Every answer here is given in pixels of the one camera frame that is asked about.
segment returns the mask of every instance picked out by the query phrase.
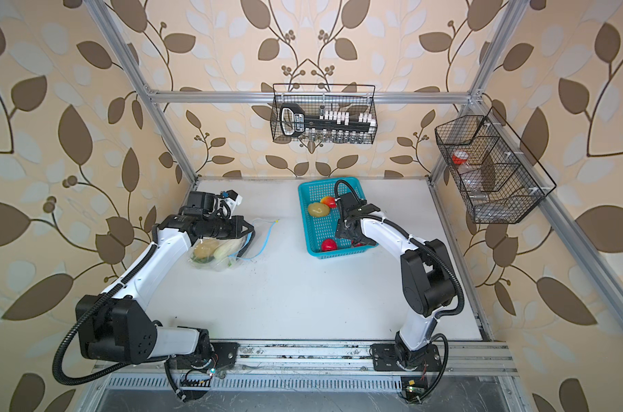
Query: black wire basket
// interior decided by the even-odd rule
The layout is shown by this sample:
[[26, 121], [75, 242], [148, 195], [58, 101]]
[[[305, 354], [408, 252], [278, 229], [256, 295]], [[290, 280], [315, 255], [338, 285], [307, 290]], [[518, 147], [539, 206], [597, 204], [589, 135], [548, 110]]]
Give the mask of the black wire basket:
[[[485, 116], [467, 115], [435, 128], [437, 146], [453, 176], [467, 212], [475, 224], [516, 224], [533, 210], [556, 182], [520, 141], [511, 146], [501, 136], [505, 121], [490, 111]], [[521, 160], [536, 165], [549, 178], [538, 181]]]
[[375, 86], [366, 84], [274, 84], [273, 141], [373, 144], [374, 93]]

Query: white table surface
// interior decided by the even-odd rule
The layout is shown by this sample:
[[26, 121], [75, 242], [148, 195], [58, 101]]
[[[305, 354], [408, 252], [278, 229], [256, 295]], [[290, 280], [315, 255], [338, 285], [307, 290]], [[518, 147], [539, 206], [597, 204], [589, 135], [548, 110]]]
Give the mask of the white table surface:
[[[151, 319], [206, 328], [213, 339], [392, 340], [409, 307], [398, 257], [382, 247], [332, 259], [309, 255], [298, 199], [303, 182], [202, 181], [199, 191], [233, 189], [242, 195], [236, 214], [247, 221], [258, 217], [279, 222], [266, 250], [238, 268], [203, 271], [189, 264], [188, 253], [182, 256], [151, 300]], [[448, 245], [426, 181], [360, 183], [366, 199], [408, 233]], [[260, 247], [253, 245], [246, 256]], [[481, 340], [466, 295], [462, 313], [442, 318], [435, 331], [449, 340]]]

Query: blue drawstring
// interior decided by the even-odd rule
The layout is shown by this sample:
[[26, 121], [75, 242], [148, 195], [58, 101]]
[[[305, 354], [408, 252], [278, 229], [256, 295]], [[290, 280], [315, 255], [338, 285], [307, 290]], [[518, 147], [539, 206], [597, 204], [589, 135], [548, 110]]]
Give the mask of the blue drawstring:
[[[268, 234], [266, 235], [266, 240], [265, 240], [265, 241], [263, 241], [263, 246], [261, 246], [261, 250], [259, 251], [259, 253], [255, 254], [255, 255], [254, 255], [254, 256], [252, 256], [251, 258], [239, 258], [238, 256], [236, 256], [236, 253], [238, 253], [238, 252], [236, 252], [236, 253], [234, 253], [234, 254], [232, 254], [232, 255], [230, 255], [230, 256], [235, 257], [236, 259], [242, 259], [242, 260], [252, 260], [252, 259], [256, 258], [257, 256], [259, 256], [259, 255], [261, 254], [261, 252], [263, 252], [263, 250], [264, 250], [264, 249], [266, 249], [266, 244], [268, 243], [268, 239], [270, 238], [270, 233], [271, 233], [271, 231], [273, 230], [273, 226], [274, 226], [274, 225], [275, 225], [275, 223], [277, 223], [277, 222], [278, 222], [278, 220], [275, 220], [274, 222], [271, 222], [271, 226], [268, 228]], [[247, 238], [246, 242], [247, 242], [247, 241], [250, 241], [250, 237], [251, 237], [251, 236], [252, 236], [252, 233], [250, 232], [250, 233], [248, 234], [248, 238]]]

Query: potato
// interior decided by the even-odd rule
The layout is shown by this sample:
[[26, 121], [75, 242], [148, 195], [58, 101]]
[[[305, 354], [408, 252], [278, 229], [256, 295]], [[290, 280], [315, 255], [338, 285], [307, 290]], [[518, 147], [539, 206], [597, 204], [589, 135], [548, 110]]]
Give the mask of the potato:
[[193, 250], [193, 255], [196, 259], [207, 260], [213, 252], [220, 246], [220, 242], [216, 239], [202, 239], [201, 243]]
[[307, 206], [307, 211], [314, 218], [322, 218], [330, 213], [330, 207], [324, 203], [315, 202]]

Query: red tomato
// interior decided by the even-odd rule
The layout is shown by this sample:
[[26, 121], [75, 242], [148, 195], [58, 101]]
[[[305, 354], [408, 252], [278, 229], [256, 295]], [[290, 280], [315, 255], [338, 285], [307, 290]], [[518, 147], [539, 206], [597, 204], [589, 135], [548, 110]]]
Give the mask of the red tomato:
[[321, 252], [330, 252], [337, 250], [337, 242], [334, 239], [325, 239], [323, 243], [321, 243]]
[[337, 203], [334, 201], [334, 198], [332, 196], [325, 196], [321, 199], [321, 203], [328, 205], [330, 209], [334, 209], [337, 207]]

